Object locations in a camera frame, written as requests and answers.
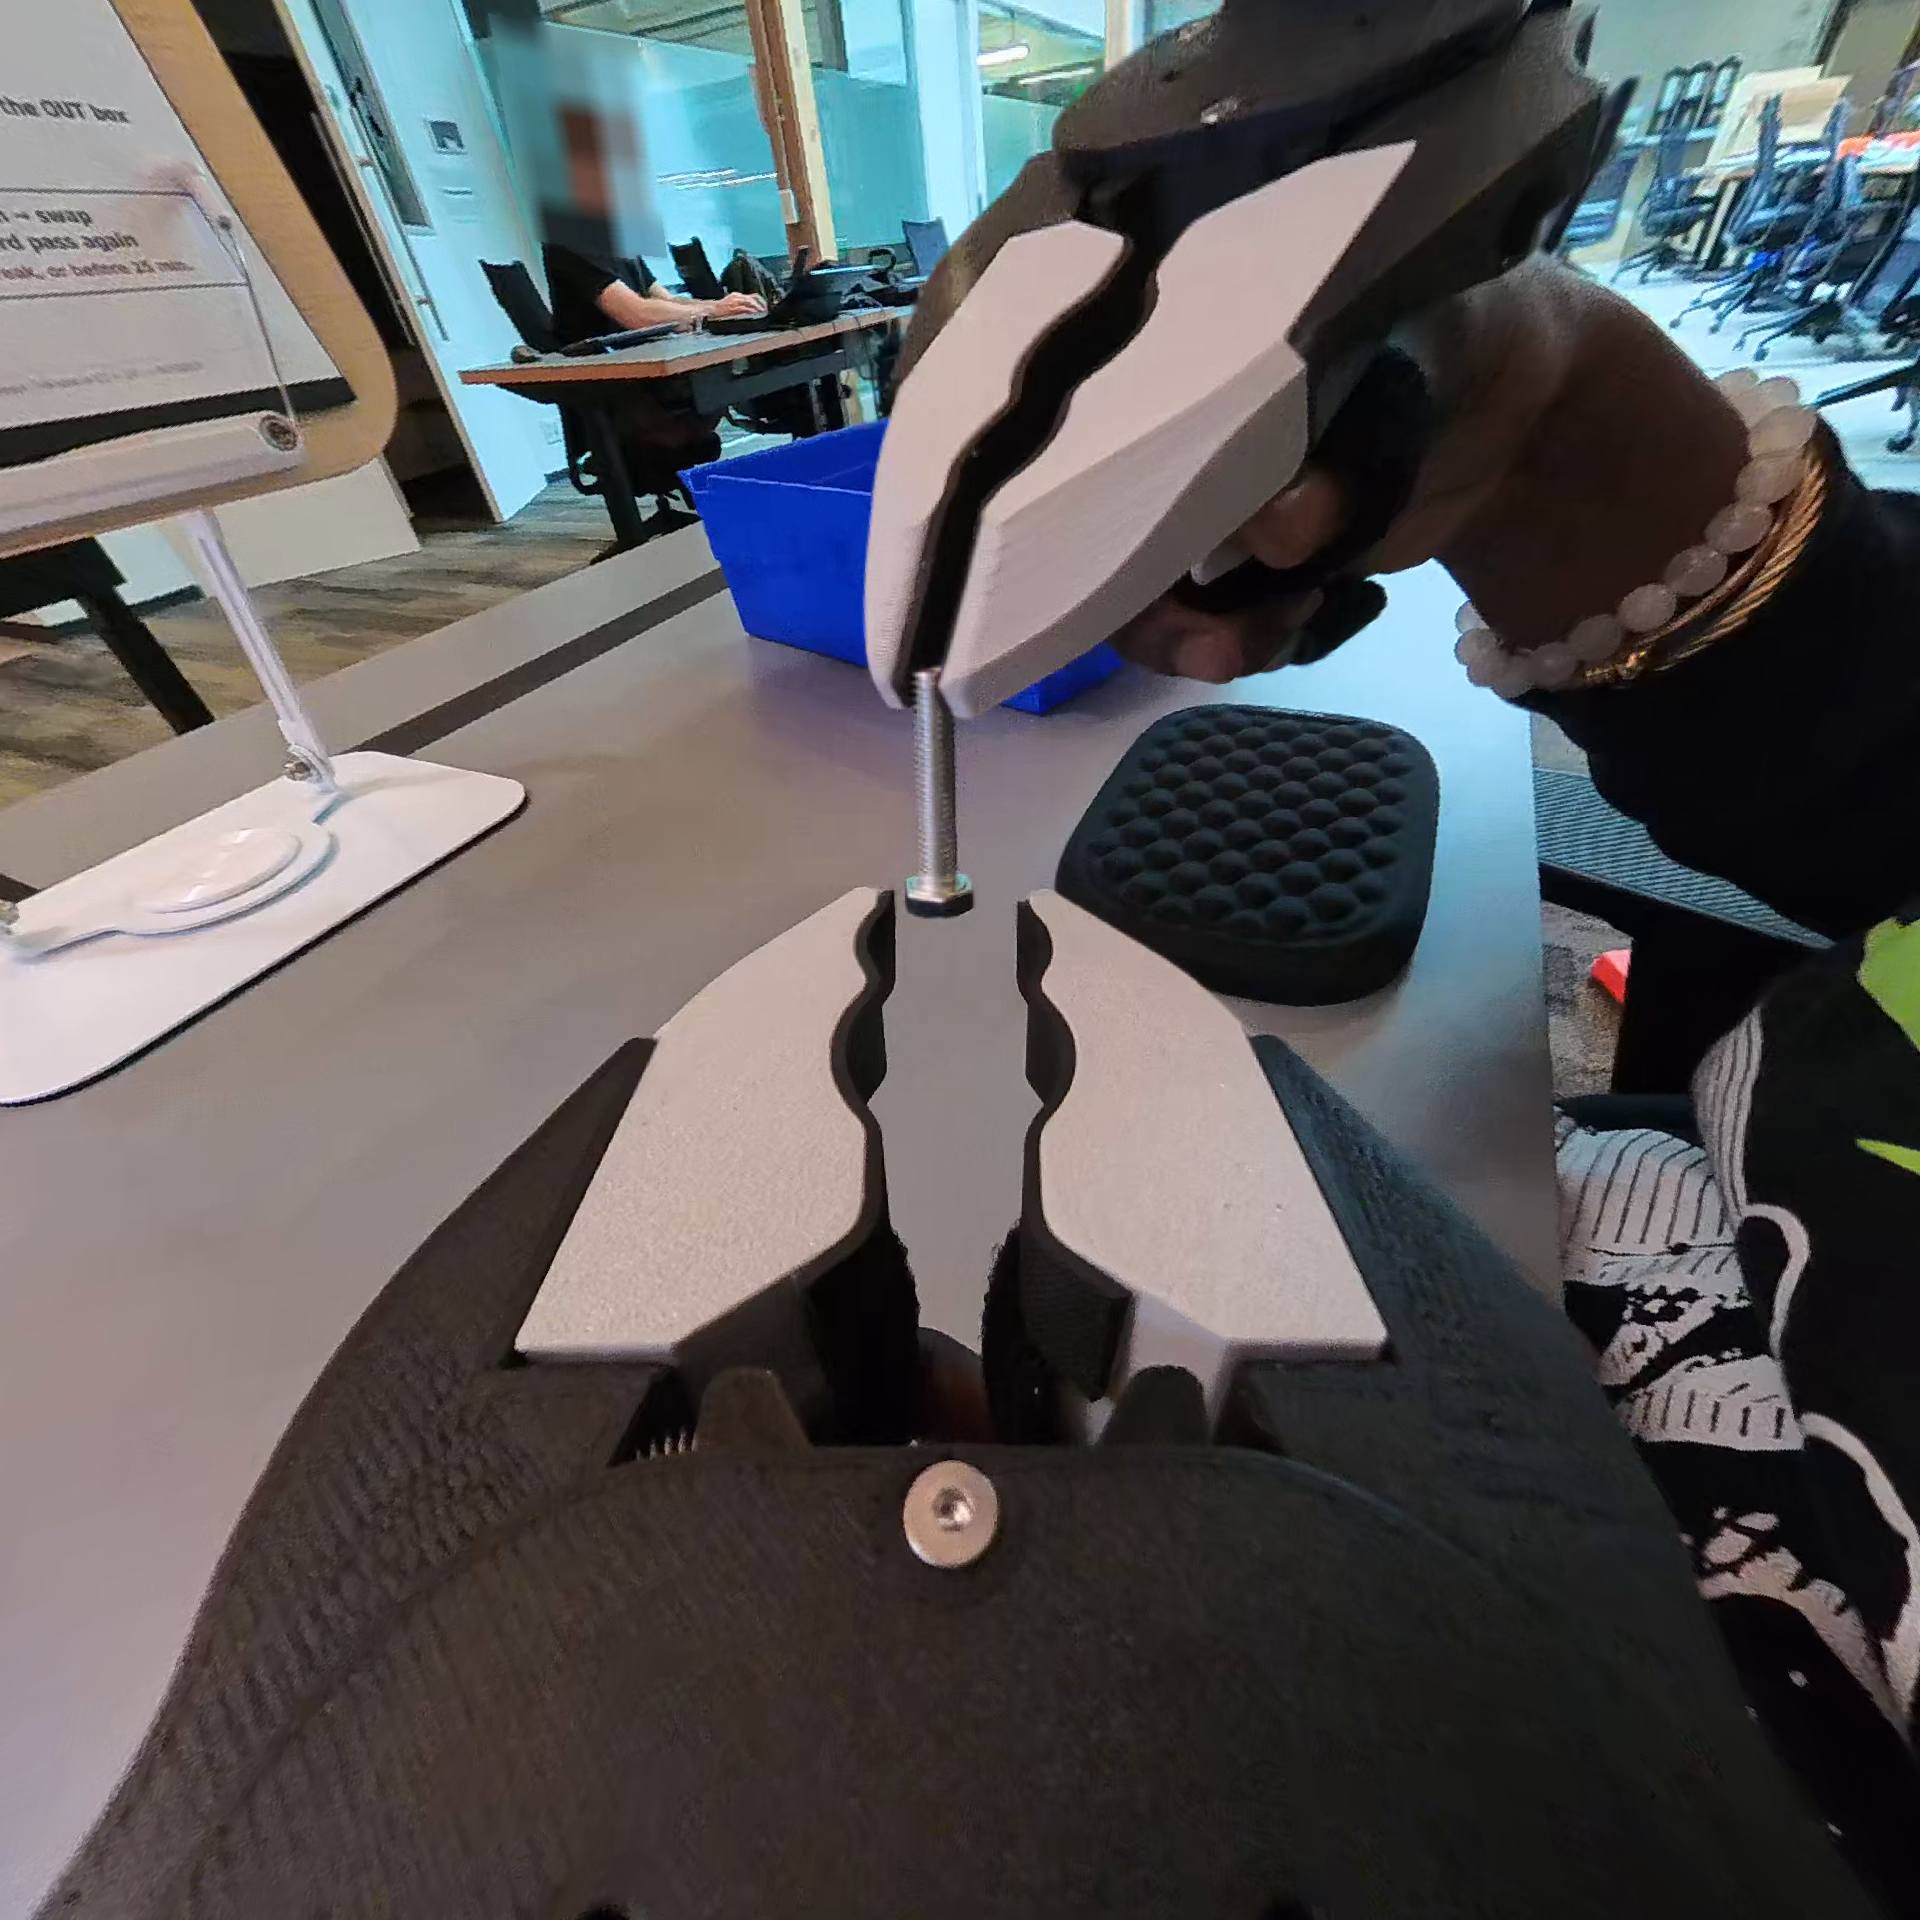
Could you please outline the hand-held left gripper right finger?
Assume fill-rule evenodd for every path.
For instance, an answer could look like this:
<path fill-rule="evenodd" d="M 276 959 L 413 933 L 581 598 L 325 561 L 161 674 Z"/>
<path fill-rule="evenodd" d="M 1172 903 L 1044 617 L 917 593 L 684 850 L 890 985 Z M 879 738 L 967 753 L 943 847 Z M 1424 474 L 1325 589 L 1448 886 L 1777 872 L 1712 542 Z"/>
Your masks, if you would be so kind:
<path fill-rule="evenodd" d="M 1101 1419 L 1180 1369 L 1207 1417 L 1260 1363 L 1369 1365 L 1386 1328 L 1241 1023 L 1055 893 L 1020 903 L 1020 1322 Z"/>

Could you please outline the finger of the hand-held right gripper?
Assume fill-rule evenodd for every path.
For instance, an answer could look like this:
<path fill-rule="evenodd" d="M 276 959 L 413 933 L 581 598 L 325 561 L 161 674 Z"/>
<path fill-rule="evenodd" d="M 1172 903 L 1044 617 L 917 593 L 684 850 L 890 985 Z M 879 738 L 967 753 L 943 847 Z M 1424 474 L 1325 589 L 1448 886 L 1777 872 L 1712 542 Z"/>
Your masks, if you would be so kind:
<path fill-rule="evenodd" d="M 865 664 L 890 709 L 936 671 L 956 711 L 1007 705 L 1093 654 L 1069 616 L 1014 586 L 996 499 L 1057 433 L 1114 346 L 1132 243 L 1065 219 L 981 218 L 919 294 L 882 433 L 865 544 Z"/>
<path fill-rule="evenodd" d="M 1170 247 L 1136 334 L 986 494 L 941 672 L 952 717 L 1114 635 L 1282 490 L 1309 424 L 1292 333 L 1413 153 L 1394 142 L 1314 161 Z"/>

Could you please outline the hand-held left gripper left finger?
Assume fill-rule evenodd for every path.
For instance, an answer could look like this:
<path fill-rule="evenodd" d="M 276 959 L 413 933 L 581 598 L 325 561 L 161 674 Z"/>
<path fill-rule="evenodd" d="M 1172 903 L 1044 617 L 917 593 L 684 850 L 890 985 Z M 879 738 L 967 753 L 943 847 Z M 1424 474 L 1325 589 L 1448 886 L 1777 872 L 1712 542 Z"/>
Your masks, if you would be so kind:
<path fill-rule="evenodd" d="M 535 1302 L 530 1363 L 650 1363 L 700 1400 L 773 1373 L 833 1390 L 815 1290 L 879 1234 L 896 898 L 858 886 L 738 959 L 657 1031 Z"/>

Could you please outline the large blue plastic bin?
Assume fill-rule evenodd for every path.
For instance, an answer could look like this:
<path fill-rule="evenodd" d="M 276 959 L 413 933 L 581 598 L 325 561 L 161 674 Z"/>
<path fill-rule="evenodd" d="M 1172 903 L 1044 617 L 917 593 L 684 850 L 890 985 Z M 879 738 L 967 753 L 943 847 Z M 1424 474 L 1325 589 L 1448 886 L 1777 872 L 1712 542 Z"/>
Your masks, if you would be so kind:
<path fill-rule="evenodd" d="M 856 424 L 684 474 L 748 635 L 865 665 L 865 561 L 887 433 L 885 422 Z"/>

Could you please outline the long thin silver bolt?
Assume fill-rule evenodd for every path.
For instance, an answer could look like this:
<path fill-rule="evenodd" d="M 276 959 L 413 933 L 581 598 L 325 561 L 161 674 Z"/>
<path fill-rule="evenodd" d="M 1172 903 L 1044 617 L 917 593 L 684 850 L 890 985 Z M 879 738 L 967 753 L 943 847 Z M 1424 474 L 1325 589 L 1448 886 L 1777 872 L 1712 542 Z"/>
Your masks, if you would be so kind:
<path fill-rule="evenodd" d="M 973 886 L 957 861 L 952 713 L 936 667 L 911 678 L 914 811 L 919 870 L 903 887 L 904 910 L 922 921 L 964 918 Z"/>

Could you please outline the person's right hand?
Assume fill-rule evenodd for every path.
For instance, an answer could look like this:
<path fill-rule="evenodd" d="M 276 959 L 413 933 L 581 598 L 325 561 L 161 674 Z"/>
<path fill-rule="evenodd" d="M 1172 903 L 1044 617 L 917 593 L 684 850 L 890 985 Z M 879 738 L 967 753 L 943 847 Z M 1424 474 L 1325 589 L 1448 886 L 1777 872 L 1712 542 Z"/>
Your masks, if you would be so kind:
<path fill-rule="evenodd" d="M 1618 683 L 1764 598 L 1816 433 L 1784 384 L 1706 381 L 1630 302 L 1541 257 L 1436 307 L 1407 353 L 1438 425 L 1380 537 L 1337 561 L 1357 485 L 1309 464 L 1231 537 L 1289 584 L 1247 608 L 1161 598 L 1114 639 L 1127 659 L 1188 682 L 1260 674 L 1353 623 L 1343 591 L 1438 563 L 1472 603 L 1481 683 Z"/>

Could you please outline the wooden office desk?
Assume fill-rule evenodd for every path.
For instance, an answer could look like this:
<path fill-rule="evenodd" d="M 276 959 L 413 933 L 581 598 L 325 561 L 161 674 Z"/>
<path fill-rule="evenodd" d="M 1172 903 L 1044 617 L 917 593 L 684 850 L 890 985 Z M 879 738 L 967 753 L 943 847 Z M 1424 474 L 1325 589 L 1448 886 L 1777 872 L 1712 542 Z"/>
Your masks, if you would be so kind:
<path fill-rule="evenodd" d="M 732 414 L 781 397 L 806 398 L 808 434 L 848 425 L 848 381 L 872 381 L 879 355 L 897 346 L 914 312 L 879 304 L 842 312 L 804 327 L 750 327 L 725 334 L 660 329 L 653 339 L 614 336 L 604 353 L 512 351 L 498 366 L 460 374 L 465 390 L 502 392 L 570 417 L 589 450 L 589 497 L 597 497 L 612 539 L 593 555 L 612 561 L 697 522 L 697 512 L 653 491 L 655 507 L 640 507 L 642 491 L 624 462 L 626 433 L 612 422 L 614 401 L 638 387 L 670 387 L 697 414 Z"/>

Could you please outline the black mesh cushion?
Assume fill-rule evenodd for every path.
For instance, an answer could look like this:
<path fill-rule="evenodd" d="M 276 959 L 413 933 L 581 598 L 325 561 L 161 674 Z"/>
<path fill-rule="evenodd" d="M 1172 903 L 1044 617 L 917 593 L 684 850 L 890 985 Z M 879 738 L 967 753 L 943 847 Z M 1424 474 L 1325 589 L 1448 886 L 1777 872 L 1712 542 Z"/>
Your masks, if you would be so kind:
<path fill-rule="evenodd" d="M 1220 998 L 1391 989 L 1424 936 L 1439 782 L 1407 733 L 1322 711 L 1170 711 L 1118 759 L 1054 890 Z"/>

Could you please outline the black office chair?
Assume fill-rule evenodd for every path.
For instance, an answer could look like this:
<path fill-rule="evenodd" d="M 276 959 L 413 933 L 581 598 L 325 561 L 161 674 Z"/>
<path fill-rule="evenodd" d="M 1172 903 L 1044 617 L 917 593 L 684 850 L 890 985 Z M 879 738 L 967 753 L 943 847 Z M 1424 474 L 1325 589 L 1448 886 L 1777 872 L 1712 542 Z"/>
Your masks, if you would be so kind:
<path fill-rule="evenodd" d="M 1848 81 L 1734 61 L 1673 70 L 1618 142 L 1613 278 L 1692 285 L 1671 318 L 1740 322 L 1757 361 L 1784 341 L 1864 353 L 1916 333 L 1916 67 L 1854 130 Z"/>

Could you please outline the sign on white stand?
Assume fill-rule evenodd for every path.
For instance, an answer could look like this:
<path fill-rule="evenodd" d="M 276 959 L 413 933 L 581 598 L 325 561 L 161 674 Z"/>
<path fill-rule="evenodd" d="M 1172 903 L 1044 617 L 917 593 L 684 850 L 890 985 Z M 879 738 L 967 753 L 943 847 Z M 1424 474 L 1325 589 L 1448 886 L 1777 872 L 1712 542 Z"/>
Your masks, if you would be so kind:
<path fill-rule="evenodd" d="M 373 464 L 393 366 L 192 6 L 2 8 L 2 549 L 177 522 L 279 773 L 5 906 L 5 1106 L 94 1085 L 505 825 L 522 787 L 330 753 L 215 519 Z"/>

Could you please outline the person's black printed shirt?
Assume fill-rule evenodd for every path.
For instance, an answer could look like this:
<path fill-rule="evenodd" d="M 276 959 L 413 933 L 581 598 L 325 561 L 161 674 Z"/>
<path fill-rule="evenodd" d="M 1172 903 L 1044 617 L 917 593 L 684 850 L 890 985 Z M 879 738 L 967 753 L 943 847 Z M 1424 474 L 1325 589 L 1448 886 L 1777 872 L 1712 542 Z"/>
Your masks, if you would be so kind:
<path fill-rule="evenodd" d="M 1686 1095 L 1554 1118 L 1562 1306 L 1750 1719 L 1917 1906 L 1917 923 L 1776 981 Z"/>

